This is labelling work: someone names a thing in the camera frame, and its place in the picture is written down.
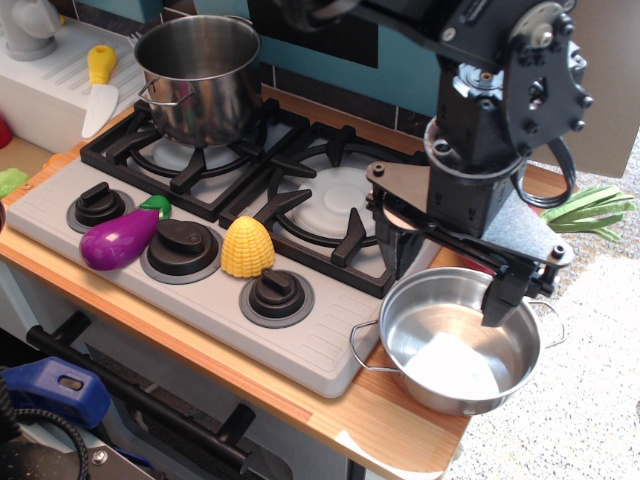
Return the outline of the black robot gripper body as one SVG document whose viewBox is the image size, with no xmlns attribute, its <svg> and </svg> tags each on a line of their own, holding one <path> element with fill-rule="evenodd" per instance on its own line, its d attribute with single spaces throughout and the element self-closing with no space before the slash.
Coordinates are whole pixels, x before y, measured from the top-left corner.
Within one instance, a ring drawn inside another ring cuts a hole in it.
<svg viewBox="0 0 640 480">
<path fill-rule="evenodd" d="M 522 191 L 524 169 L 468 175 L 434 163 L 374 162 L 367 207 L 385 207 L 433 241 L 526 285 L 524 295 L 550 295 L 571 247 L 540 218 L 545 201 Z"/>
</svg>

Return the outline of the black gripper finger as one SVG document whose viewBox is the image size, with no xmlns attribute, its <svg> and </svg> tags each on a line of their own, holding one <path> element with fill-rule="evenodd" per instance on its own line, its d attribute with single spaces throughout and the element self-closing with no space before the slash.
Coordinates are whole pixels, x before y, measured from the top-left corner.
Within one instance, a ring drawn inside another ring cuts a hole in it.
<svg viewBox="0 0 640 480">
<path fill-rule="evenodd" d="M 422 249 L 424 235 L 385 207 L 374 209 L 374 221 L 375 236 L 385 267 L 399 280 Z"/>
<path fill-rule="evenodd" d="M 525 283 L 513 275 L 496 275 L 482 300 L 482 325 L 499 327 L 508 320 L 519 307 L 525 291 Z"/>
</svg>

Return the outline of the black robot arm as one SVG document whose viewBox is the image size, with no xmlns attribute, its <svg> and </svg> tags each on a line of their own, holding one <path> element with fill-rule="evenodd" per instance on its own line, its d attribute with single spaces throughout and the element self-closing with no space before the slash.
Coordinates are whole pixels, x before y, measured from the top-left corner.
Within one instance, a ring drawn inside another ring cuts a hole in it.
<svg viewBox="0 0 640 480">
<path fill-rule="evenodd" d="M 572 35 L 569 1 L 292 1 L 302 29 L 347 16 L 388 27 L 434 52 L 441 69 L 437 112 L 424 134 L 428 163 L 372 164 L 368 206 L 385 261 L 398 265 L 410 237 L 424 235 L 495 272 L 482 304 L 497 327 L 524 297 L 551 293 L 569 250 L 532 216 L 564 204 L 523 188 L 527 160 L 547 146 L 573 187 L 564 136 L 584 127 L 592 97 Z"/>
</svg>

